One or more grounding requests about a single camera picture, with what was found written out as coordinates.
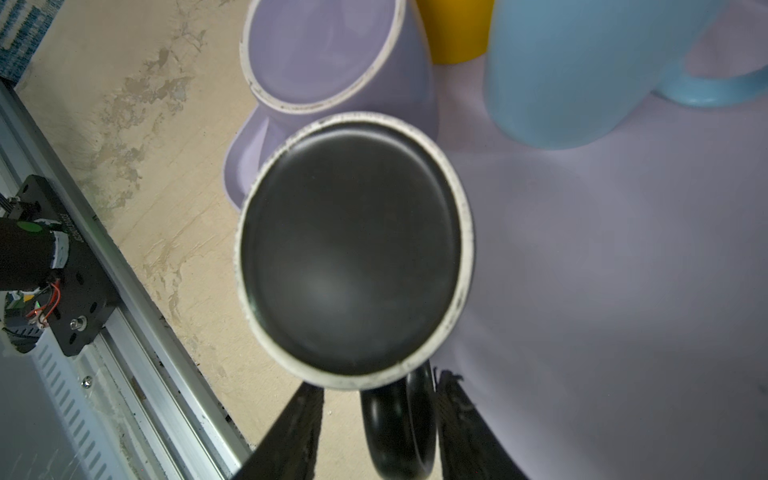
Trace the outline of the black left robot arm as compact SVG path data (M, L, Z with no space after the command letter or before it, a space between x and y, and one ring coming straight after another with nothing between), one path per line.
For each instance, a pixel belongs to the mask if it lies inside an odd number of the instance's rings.
M70 237L46 225L1 219L1 290L32 290L69 259Z

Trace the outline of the black ceramic mug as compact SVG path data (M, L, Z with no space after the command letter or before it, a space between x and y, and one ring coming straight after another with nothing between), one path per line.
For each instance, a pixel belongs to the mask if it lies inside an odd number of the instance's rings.
M451 162L374 112L334 114L285 140L242 206L237 289L262 348L305 384L358 393L385 479L430 475L430 359L464 308L475 241Z

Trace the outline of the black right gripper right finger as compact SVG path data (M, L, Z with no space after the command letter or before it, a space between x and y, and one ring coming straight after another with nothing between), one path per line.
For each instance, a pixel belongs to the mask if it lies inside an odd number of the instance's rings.
M526 480L461 385L463 377L442 370L435 407L444 479Z

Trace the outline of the lavender plastic tray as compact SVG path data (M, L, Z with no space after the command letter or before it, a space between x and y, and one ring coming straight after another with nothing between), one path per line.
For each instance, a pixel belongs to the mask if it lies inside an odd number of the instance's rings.
M533 479L765 478L766 99L648 96L545 151L495 127L483 70L435 70L477 260L434 363Z

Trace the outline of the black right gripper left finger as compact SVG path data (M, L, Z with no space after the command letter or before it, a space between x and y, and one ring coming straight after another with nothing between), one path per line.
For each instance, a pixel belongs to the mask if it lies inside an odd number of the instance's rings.
M324 389L302 383L233 479L315 477Z

